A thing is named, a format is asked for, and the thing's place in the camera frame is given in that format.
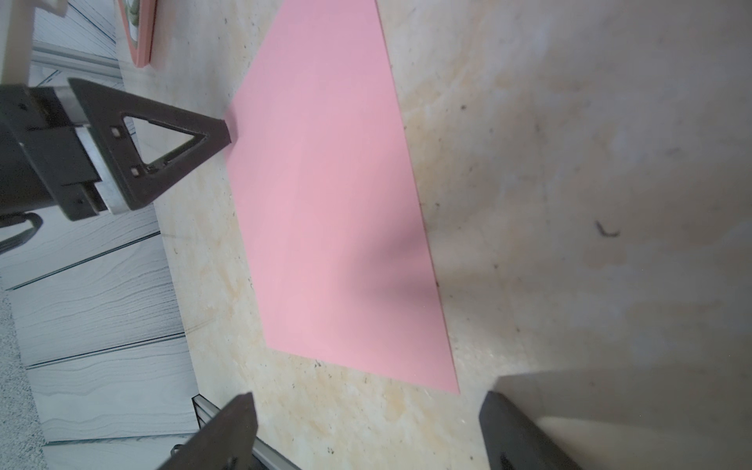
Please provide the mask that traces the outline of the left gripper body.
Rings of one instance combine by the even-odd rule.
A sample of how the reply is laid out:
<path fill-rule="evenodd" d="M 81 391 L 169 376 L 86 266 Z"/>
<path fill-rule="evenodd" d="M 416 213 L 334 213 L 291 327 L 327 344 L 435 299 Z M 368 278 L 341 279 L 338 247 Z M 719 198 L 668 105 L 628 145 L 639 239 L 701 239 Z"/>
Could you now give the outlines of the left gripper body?
<path fill-rule="evenodd" d="M 101 84 L 1 86 L 1 215 L 57 207 L 71 221 L 113 213 L 112 196 L 76 130 L 92 121 L 83 100 L 96 107 L 115 95 Z"/>

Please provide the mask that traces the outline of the pink square paper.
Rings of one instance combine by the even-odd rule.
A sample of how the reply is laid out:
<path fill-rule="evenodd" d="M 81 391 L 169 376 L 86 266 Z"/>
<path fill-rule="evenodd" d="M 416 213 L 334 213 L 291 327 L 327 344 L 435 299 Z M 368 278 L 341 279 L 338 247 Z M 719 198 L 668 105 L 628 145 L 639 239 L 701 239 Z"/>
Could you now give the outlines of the pink square paper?
<path fill-rule="evenodd" d="M 376 3 L 285 2 L 227 121 L 266 344 L 457 392 Z"/>

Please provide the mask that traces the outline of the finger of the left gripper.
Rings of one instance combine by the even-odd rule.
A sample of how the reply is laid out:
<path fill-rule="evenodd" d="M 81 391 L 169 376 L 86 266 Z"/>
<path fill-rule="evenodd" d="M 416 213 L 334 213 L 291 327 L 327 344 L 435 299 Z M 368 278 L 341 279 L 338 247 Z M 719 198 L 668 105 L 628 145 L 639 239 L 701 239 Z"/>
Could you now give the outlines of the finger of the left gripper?
<path fill-rule="evenodd" d="M 69 80 L 69 119 L 109 212 L 143 209 L 231 143 L 222 119 Z"/>

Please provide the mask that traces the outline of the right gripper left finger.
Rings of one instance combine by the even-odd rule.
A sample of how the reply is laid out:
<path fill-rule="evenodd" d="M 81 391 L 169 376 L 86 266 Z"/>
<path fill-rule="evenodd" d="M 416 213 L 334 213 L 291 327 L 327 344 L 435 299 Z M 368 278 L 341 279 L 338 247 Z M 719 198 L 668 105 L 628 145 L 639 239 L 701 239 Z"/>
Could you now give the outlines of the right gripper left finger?
<path fill-rule="evenodd" d="M 252 393 L 236 396 L 222 409 L 202 395 L 192 398 L 200 430 L 177 445 L 163 469 L 258 469 L 254 444 L 259 428 Z"/>

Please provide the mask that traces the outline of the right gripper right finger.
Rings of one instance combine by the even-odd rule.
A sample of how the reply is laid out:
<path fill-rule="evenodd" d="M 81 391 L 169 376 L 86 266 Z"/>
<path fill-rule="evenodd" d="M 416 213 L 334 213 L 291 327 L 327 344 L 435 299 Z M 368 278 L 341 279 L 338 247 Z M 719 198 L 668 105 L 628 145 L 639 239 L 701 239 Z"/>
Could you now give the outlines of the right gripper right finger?
<path fill-rule="evenodd" d="M 479 422 L 491 469 L 582 469 L 501 393 L 487 393 Z"/>

